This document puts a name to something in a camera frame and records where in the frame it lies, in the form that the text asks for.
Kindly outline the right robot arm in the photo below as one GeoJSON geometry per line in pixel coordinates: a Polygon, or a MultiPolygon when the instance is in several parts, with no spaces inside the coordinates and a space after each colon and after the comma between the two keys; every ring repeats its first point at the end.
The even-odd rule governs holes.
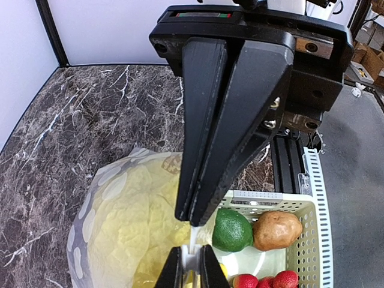
{"type": "Polygon", "coordinates": [[[149,40],[184,83],[175,217],[192,226],[280,129],[318,128],[353,55],[350,30],[307,16],[305,1],[171,6],[149,40]]]}

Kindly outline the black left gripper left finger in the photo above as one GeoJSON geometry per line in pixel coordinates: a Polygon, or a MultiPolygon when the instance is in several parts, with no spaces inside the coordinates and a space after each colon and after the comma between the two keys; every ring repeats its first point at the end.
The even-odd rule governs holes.
{"type": "Polygon", "coordinates": [[[182,250],[173,247],[163,266],[161,274],[154,286],[155,288],[181,288],[182,287],[182,250]]]}

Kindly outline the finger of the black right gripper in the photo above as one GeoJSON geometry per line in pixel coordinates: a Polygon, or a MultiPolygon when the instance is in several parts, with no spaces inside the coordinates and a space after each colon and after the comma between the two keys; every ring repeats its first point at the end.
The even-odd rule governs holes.
{"type": "Polygon", "coordinates": [[[190,221],[226,61],[224,40],[192,37],[182,48],[184,150],[175,208],[180,221],[190,221]]]}

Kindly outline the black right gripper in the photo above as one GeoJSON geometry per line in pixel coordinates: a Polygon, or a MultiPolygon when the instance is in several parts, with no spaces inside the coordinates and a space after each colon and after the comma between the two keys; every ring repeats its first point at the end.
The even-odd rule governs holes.
{"type": "Polygon", "coordinates": [[[226,44],[225,71],[190,214],[190,224],[198,227],[276,133],[288,86],[283,126],[302,132],[318,129],[343,87],[353,40],[340,24],[231,5],[169,6],[149,40],[181,76],[182,47],[191,37],[223,39],[230,47],[226,44]]]}

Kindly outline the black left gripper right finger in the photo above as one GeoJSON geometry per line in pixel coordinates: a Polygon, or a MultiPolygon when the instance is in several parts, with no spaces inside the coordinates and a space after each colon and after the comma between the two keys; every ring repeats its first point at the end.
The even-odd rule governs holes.
{"type": "Polygon", "coordinates": [[[200,285],[204,288],[229,288],[220,264],[210,245],[200,249],[199,256],[200,285]]]}

